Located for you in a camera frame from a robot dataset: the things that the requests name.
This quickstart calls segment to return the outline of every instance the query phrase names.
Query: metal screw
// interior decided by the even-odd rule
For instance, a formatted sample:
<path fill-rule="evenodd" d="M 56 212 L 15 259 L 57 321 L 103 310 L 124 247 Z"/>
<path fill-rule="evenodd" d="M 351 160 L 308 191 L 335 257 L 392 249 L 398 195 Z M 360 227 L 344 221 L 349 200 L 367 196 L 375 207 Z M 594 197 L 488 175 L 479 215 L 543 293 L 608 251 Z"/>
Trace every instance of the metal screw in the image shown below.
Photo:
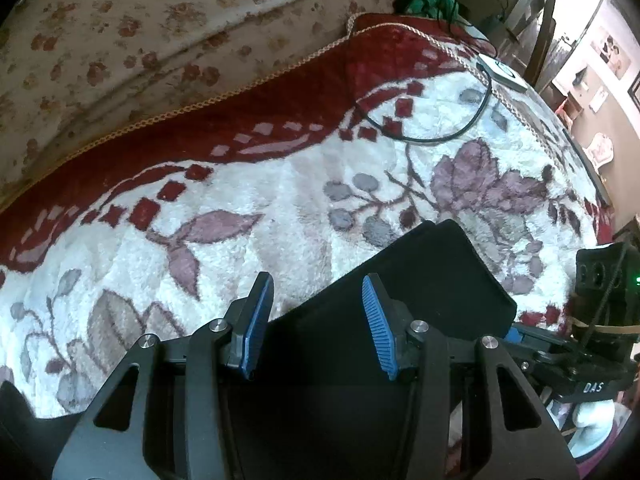
<path fill-rule="evenodd" d="M 482 338 L 482 346 L 493 349 L 498 346 L 498 340 L 492 335 L 486 335 Z"/>
<path fill-rule="evenodd" d="M 149 348 L 149 347 L 155 345 L 157 341 L 158 341 L 158 338 L 155 335 L 153 335 L 153 334 L 145 334 L 145 335 L 140 336 L 140 339 L 138 339 L 138 344 L 142 348 Z"/>
<path fill-rule="evenodd" d="M 423 332 L 427 332 L 427 330 L 429 329 L 429 324 L 421 319 L 414 319 L 409 327 L 415 333 L 421 334 Z"/>
<path fill-rule="evenodd" d="M 229 326 L 229 323 L 221 317 L 214 319 L 211 323 L 209 323 L 209 330 L 212 332 L 222 332 L 226 330 L 226 327 Z"/>

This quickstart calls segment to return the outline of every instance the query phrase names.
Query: white chair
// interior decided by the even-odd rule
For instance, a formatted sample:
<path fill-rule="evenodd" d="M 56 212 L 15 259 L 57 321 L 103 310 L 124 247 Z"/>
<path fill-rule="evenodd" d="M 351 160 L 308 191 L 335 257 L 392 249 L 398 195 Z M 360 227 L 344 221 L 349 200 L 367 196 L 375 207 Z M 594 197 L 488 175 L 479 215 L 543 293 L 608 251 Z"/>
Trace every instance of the white chair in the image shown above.
<path fill-rule="evenodd" d="M 600 168 L 613 160 L 613 142 L 605 134 L 598 132 L 591 144 L 584 149 L 593 169 L 600 174 Z"/>

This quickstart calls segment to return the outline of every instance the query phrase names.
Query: green cloth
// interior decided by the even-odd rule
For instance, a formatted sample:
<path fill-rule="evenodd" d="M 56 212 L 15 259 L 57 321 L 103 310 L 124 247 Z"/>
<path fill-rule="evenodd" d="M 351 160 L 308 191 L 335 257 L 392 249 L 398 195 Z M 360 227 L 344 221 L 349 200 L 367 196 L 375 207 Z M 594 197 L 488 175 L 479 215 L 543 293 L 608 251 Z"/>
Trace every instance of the green cloth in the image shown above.
<path fill-rule="evenodd" d="M 401 14 L 424 18 L 442 18 L 447 21 L 459 19 L 458 4 L 455 0 L 410 0 Z"/>

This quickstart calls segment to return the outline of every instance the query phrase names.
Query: camera lens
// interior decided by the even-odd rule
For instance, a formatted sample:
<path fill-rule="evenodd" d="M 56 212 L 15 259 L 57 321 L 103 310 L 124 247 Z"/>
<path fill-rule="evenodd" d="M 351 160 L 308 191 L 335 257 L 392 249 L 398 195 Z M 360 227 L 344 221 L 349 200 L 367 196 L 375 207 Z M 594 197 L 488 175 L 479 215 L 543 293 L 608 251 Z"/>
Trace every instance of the camera lens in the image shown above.
<path fill-rule="evenodd" d="M 593 266 L 593 285 L 602 288 L 604 284 L 604 265 L 598 262 Z"/>

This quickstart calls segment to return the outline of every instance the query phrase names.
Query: fleece blanket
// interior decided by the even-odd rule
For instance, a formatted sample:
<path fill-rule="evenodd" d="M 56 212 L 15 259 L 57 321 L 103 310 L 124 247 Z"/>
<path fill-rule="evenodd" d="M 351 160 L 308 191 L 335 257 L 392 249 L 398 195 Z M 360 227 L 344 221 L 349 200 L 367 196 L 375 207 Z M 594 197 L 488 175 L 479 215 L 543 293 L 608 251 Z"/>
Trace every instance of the fleece blanket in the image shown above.
<path fill-rule="evenodd" d="M 82 410 L 142 333 L 191 333 L 260 270 L 280 316 L 423 220 L 459 222 L 518 317 L 561 328 L 575 253 L 606 218 L 537 95 L 494 82 L 460 138 L 392 138 L 449 134 L 478 110 L 488 82 L 454 33 L 359 16 L 297 65 L 33 182 L 0 214 L 2 378 L 38 416 Z"/>

